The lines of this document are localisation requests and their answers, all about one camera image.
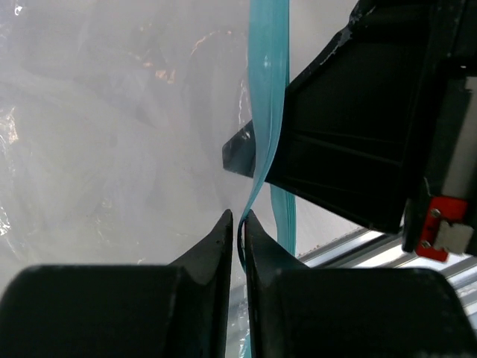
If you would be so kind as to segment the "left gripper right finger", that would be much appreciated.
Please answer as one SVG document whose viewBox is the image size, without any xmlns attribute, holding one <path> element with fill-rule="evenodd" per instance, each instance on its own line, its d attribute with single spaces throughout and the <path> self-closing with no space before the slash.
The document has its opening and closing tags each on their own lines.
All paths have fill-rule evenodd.
<svg viewBox="0 0 477 358">
<path fill-rule="evenodd" d="M 476 335 L 427 268 L 309 268 L 244 223 L 253 357 L 474 357 Z"/>
</svg>

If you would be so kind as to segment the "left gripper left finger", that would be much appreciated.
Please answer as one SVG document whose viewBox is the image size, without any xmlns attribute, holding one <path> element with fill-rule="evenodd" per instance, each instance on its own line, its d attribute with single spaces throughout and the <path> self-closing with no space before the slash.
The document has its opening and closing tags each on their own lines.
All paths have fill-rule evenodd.
<svg viewBox="0 0 477 358">
<path fill-rule="evenodd" d="M 1 298 L 3 357 L 223 357 L 233 214 L 168 265 L 40 265 Z"/>
</svg>

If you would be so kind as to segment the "clear zip top bag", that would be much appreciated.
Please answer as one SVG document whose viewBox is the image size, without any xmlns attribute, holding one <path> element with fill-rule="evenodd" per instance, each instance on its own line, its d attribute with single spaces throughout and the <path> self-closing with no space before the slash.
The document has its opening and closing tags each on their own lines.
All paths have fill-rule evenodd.
<svg viewBox="0 0 477 358">
<path fill-rule="evenodd" d="M 161 265 L 233 214 L 223 357 L 251 357 L 249 213 L 289 254 L 338 217 L 265 175 L 285 86 L 353 1 L 3 1 L 1 298 L 40 265 Z"/>
</svg>

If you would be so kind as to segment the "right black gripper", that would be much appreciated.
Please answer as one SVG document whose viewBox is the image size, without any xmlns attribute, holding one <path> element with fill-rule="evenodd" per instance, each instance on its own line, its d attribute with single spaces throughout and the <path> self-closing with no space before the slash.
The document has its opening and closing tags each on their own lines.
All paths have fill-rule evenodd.
<svg viewBox="0 0 477 358">
<path fill-rule="evenodd" d="M 406 151 L 433 1 L 359 1 L 287 86 L 267 183 L 372 230 L 399 230 Z M 405 207 L 402 249 L 434 261 L 476 255 L 476 2 L 440 1 L 431 51 L 426 163 Z"/>
</svg>

